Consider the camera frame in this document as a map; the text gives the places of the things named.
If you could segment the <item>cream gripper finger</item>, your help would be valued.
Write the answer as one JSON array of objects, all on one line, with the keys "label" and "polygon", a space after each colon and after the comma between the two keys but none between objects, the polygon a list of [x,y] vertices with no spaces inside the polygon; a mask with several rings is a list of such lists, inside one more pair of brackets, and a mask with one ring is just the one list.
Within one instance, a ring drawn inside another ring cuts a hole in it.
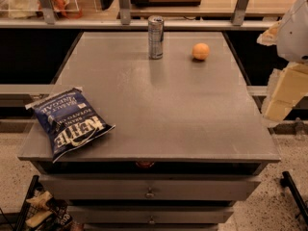
[{"label": "cream gripper finger", "polygon": [[261,45],[272,46],[277,43],[277,35],[281,22],[276,21],[270,26],[264,33],[260,34],[257,38],[257,42]]},{"label": "cream gripper finger", "polygon": [[308,65],[288,63],[282,70],[274,69],[269,76],[263,117],[282,121],[308,93]]}]

